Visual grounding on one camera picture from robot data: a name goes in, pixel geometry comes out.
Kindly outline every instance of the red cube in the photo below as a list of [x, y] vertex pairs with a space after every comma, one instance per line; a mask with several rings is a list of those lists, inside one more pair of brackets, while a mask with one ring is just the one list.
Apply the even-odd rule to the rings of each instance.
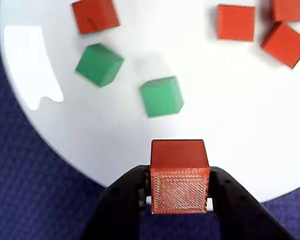
[[219, 39], [253, 41], [254, 31], [254, 7], [218, 5], [217, 35]]
[[72, 8], [81, 34], [120, 25], [112, 0], [81, 0], [73, 3]]
[[274, 25], [261, 47], [292, 69], [300, 60], [300, 34], [284, 22]]
[[152, 214], [206, 213], [210, 168], [203, 140], [153, 140]]
[[300, 0], [270, 0], [275, 22], [300, 21]]

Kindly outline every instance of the green cube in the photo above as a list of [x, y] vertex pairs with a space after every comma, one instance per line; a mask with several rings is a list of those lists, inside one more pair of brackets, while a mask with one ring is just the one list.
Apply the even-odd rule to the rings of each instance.
[[184, 105], [177, 78], [174, 76], [148, 81], [140, 91], [149, 117], [177, 114]]
[[124, 59], [98, 43], [88, 46], [76, 71], [99, 87], [111, 83], [117, 75]]

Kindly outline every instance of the gripped red cube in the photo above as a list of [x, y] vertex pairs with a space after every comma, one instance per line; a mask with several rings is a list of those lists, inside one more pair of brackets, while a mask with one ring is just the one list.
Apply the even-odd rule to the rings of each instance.
[[255, 7], [223, 5], [217, 7], [219, 39], [252, 41], [255, 32]]
[[270, 0], [275, 22], [300, 21], [300, 0]]
[[206, 213], [210, 168], [203, 140], [153, 140], [152, 214]]
[[74, 2], [72, 8], [81, 34], [120, 25], [112, 0], [81, 0]]
[[278, 22], [263, 41], [261, 48], [293, 69], [300, 60], [300, 34], [286, 23]]

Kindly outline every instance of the textured red cube face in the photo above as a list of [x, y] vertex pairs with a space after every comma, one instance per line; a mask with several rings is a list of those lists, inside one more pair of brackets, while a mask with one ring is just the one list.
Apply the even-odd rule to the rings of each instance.
[[275, 22], [300, 21], [300, 0], [271, 0]]
[[284, 22], [274, 25], [261, 47], [290, 68], [300, 60], [300, 34]]
[[72, 4], [81, 34], [119, 26], [112, 0], [81, 0]]
[[219, 39], [253, 41], [254, 31], [254, 7], [218, 5], [217, 34]]
[[206, 213], [210, 168], [202, 140], [154, 140], [153, 214]]

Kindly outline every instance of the wooden block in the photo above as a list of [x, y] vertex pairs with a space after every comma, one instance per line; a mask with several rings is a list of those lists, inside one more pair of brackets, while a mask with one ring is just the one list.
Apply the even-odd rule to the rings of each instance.
[[76, 71], [99, 87], [111, 83], [124, 59], [102, 44], [88, 46], [76, 67]]
[[275, 22], [300, 21], [300, 0], [270, 0]]
[[300, 34], [286, 23], [278, 22], [263, 41], [261, 48], [293, 69], [300, 60]]
[[140, 92], [148, 117], [177, 114], [184, 105], [174, 76], [148, 81]]
[[254, 7], [218, 5], [217, 35], [219, 39], [253, 41], [254, 31]]
[[152, 214], [206, 213], [210, 168], [203, 140], [153, 140]]
[[81, 34], [120, 25], [112, 0], [81, 0], [73, 3], [72, 8]]

